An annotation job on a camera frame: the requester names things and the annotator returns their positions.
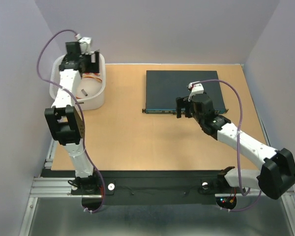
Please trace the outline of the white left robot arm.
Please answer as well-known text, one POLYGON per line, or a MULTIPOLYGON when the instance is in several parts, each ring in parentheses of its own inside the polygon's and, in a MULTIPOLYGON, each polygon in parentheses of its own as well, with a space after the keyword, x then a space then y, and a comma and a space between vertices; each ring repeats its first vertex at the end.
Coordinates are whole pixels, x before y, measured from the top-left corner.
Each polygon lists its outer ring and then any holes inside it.
POLYGON ((75 168, 75 178, 68 183, 81 194, 93 195, 101 191, 100 182, 83 145, 85 123, 76 99, 81 77, 91 68, 91 56, 82 52, 81 43, 67 42, 57 95, 44 115, 53 139, 65 148, 75 168))

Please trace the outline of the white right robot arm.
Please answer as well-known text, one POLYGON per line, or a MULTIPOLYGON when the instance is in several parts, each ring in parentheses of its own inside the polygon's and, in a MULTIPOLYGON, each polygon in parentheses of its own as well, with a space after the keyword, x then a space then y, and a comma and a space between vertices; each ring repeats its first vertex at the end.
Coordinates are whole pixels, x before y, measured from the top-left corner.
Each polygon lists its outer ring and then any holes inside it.
POLYGON ((266 196, 277 200, 295 184, 295 160, 286 148, 269 147, 238 130, 228 118, 218 115, 212 100, 204 94, 176 99, 177 118, 193 118, 202 131, 249 159, 256 170, 228 167, 216 180, 217 188, 227 192, 233 187, 259 189, 266 196))

